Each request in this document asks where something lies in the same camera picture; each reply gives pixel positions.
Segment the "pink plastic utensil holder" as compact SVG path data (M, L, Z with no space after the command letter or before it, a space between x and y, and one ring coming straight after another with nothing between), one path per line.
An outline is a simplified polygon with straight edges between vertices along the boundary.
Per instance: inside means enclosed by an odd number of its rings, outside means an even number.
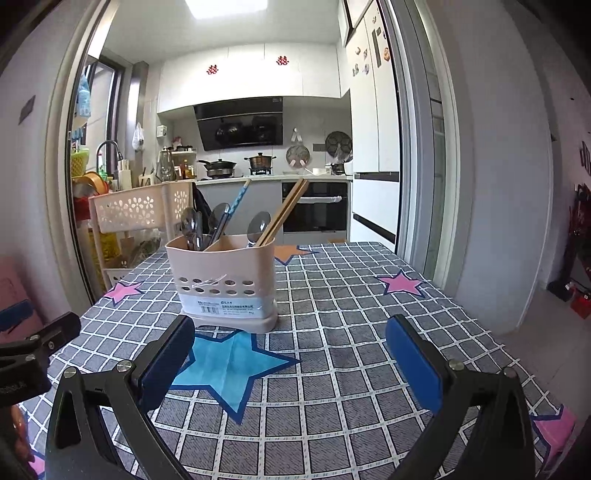
M224 235L204 251L179 236L165 245L181 312L195 326L273 330L277 321L274 244L250 246L245 235Z

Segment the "grey checked star tablecloth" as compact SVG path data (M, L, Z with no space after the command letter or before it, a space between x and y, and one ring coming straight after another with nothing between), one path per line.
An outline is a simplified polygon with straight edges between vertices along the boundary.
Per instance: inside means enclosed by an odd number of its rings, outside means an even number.
M387 349L387 321L397 314L449 360L517 373L538 473L573 434L574 415L517 356L380 244L297 248L276 263L276 305L270 333L197 332L197 345L215 354L245 348L254 367L238 399L226 402L190 366L149 413L193 478L387 478L431 418Z

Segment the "black built-in oven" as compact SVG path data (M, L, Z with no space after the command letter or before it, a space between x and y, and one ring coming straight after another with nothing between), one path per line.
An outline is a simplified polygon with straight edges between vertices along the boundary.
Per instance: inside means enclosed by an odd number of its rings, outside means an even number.
M345 232L349 220L349 183L310 181L283 223L286 233Z

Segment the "black range hood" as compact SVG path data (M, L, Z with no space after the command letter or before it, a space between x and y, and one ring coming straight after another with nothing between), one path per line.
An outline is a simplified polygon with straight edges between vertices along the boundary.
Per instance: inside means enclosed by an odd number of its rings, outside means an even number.
M249 97L193 106L205 151L283 144L283 97Z

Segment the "pink plastic stool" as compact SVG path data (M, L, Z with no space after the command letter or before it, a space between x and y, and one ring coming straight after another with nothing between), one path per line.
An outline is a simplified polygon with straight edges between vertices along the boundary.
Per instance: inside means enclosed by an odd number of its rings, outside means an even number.
M23 300L29 300L32 303L16 272L14 262L9 257L2 257L0 271L0 311ZM42 328L43 321L34 307L33 315L23 321L14 330L11 332L0 332L1 343L24 340Z

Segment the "steel cooking pot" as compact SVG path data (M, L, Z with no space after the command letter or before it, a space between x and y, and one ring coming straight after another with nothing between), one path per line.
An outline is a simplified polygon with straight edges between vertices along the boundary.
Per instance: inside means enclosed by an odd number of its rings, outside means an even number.
M274 159L276 159L276 156L264 155L263 152L259 152L250 157L245 157L245 161L249 163L249 171L252 175L272 174Z

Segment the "black handled steel spoon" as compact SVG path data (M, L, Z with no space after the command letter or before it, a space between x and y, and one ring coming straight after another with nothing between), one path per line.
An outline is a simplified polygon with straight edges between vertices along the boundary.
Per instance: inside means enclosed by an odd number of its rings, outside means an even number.
M197 209L187 207L183 210L181 214L181 232L188 250L201 251L204 248L202 216Z

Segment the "kitchen faucet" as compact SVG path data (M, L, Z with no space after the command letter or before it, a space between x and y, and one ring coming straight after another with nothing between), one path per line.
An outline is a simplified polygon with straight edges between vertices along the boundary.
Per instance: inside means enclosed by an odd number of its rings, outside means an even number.
M95 170L97 173L104 171L112 174L117 170L117 165L124 156L116 140L105 140L101 142L95 151Z

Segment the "blue patterned chopstick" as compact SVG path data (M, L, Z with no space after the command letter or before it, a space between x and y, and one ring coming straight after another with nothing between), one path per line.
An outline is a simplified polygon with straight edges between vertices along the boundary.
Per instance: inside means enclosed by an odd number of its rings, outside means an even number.
M238 205L240 204L240 202L242 202L242 199L245 197L245 193L249 189L251 183L252 180L247 179L243 184L242 189L239 190L238 196L235 197L235 200L229 205L228 209L224 210L224 213L221 216L221 220L219 220L218 225L214 230L214 233L211 235L212 243L215 243L221 238L226 226L228 226L231 217L235 214L235 210L238 209Z

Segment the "white refrigerator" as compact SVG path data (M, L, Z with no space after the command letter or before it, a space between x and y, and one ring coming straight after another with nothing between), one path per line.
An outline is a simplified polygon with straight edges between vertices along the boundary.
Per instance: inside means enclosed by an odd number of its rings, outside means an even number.
M401 129L394 66L379 3L348 3L356 28L346 44L352 109L349 239L397 247Z

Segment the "orange dotted chopstick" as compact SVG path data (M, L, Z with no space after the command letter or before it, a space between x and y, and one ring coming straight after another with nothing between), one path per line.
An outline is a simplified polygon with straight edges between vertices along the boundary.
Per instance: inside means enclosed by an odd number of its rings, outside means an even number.
M306 180L298 180L283 200L280 185L270 180L249 178L242 182L212 183L211 191L205 191L204 196L207 201L217 200L217 203L209 217L213 227L204 251L232 249L233 241L236 248L270 245L307 187Z

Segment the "brown wooden chopstick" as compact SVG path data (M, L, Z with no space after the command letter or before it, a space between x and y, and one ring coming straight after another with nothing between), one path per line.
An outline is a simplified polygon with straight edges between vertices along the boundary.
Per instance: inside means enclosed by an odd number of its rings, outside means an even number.
M276 214L274 214L271 218L270 224L267 225L262 237L260 237L259 241L256 242L256 247L263 247L273 242L273 240L276 238L277 231L279 231L280 227L283 226L287 216L290 215L292 210L294 210L294 206L297 205L297 202L301 199L301 196L303 196L307 189L308 180L304 178L299 179L294 187L291 188L287 198L283 200L280 209L277 210Z

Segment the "white upper cabinets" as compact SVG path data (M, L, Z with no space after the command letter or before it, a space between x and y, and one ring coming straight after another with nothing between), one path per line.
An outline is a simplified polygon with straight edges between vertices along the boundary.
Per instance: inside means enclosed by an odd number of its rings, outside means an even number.
M164 61L157 111L250 97L339 98L344 94L334 45L247 44Z

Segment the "black wok on stove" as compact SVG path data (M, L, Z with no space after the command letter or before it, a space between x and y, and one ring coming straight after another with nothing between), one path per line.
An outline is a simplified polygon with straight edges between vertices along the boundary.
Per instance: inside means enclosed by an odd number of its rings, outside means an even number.
M204 165L206 175L211 179L232 178L235 175L235 162L218 159L207 161L198 159L198 163Z

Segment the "beige perforated storage cart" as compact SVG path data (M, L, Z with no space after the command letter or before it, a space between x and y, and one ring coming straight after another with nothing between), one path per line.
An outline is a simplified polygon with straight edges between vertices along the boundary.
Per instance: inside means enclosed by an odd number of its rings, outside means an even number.
M107 290L112 281L100 235L158 229L167 241L174 239L182 211L192 205L192 185L191 180L170 181L89 198L93 243Z

